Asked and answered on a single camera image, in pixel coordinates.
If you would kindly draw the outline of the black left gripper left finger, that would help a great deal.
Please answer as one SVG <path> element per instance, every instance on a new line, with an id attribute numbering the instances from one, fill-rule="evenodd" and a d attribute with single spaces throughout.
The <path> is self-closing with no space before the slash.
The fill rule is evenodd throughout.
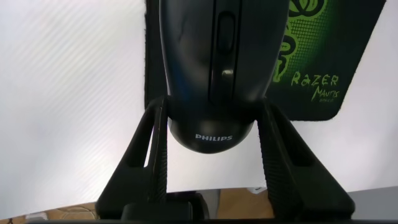
<path id="1" fill-rule="evenodd" d="M 120 219 L 131 203 L 165 202 L 167 99 L 150 102 L 121 161 L 95 204 L 101 219 Z"/>

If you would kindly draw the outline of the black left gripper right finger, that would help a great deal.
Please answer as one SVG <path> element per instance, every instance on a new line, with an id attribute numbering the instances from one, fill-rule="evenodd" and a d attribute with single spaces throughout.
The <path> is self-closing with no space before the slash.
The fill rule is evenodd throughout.
<path id="1" fill-rule="evenodd" d="M 349 220 L 355 204 L 276 105 L 263 99 L 257 126 L 268 198 L 281 221 Z"/>

